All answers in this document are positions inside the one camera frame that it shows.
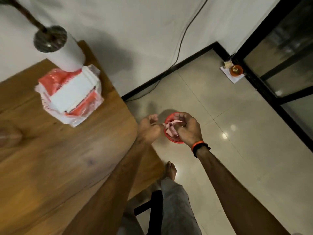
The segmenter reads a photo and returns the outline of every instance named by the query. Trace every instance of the orange bracelet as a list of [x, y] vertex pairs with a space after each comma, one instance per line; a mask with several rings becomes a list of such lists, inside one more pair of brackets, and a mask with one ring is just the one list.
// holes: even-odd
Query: orange bracelet
[[196, 146], [196, 145], [199, 144], [199, 143], [204, 143], [204, 142], [203, 142], [203, 141], [195, 142], [195, 143], [192, 145], [192, 147], [191, 147], [191, 151], [193, 151], [194, 146]]

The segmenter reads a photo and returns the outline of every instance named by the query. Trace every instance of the person's left hand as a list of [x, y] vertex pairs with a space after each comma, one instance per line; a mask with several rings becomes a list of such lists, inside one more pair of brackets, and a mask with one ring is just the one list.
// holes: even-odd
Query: person's left hand
[[138, 127], [138, 138], [144, 140], [145, 143], [153, 143], [161, 134], [164, 126], [162, 124], [154, 124], [158, 121], [157, 114], [148, 115], [143, 118]]

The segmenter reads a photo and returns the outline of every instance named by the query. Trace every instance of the wood grain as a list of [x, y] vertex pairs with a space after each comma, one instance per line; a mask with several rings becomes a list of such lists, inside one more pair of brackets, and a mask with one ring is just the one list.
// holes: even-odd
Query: wood grain
[[[0, 120], [24, 140], [0, 151], [0, 234], [59, 234], [103, 184], [135, 140], [137, 123], [84, 41], [85, 65], [101, 70], [103, 104], [76, 128], [42, 109], [37, 80], [48, 60], [0, 84]], [[164, 166], [151, 147], [129, 198], [157, 180]]]

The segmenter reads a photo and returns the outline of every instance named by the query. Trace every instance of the black door frame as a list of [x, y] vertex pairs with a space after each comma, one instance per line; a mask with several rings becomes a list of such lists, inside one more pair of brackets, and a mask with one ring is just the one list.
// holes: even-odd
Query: black door frame
[[301, 2], [302, 0], [280, 0], [273, 8], [264, 21], [252, 33], [248, 40], [232, 57], [234, 64], [243, 67], [246, 73], [246, 79], [259, 91], [264, 99], [272, 106], [272, 108], [280, 115], [280, 117], [288, 124], [295, 134], [303, 141], [303, 143], [313, 152], [313, 140], [305, 133], [305, 131], [295, 122], [295, 120], [281, 106], [284, 103], [313, 94], [313, 86], [292, 93], [284, 97], [277, 97], [262, 80], [269, 79], [274, 74], [284, 70], [299, 59], [305, 57], [313, 51], [313, 46], [306, 47], [306, 50], [297, 53], [282, 64], [278, 65], [268, 73], [258, 78], [254, 72], [245, 64], [243, 59]]

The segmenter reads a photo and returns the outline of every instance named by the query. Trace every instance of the black bracelet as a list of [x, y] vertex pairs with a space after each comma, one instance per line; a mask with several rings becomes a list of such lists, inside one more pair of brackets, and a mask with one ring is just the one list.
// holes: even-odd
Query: black bracelet
[[202, 146], [205, 146], [205, 147], [207, 147], [209, 150], [211, 150], [211, 148], [208, 146], [208, 144], [207, 143], [204, 143], [204, 142], [201, 142], [201, 143], [199, 143], [199, 144], [197, 144], [196, 146], [194, 146], [194, 148], [193, 148], [193, 153], [194, 153], [194, 156], [196, 157], [196, 158], [198, 158], [197, 157], [197, 150], [199, 149], [199, 148], [201, 148]]

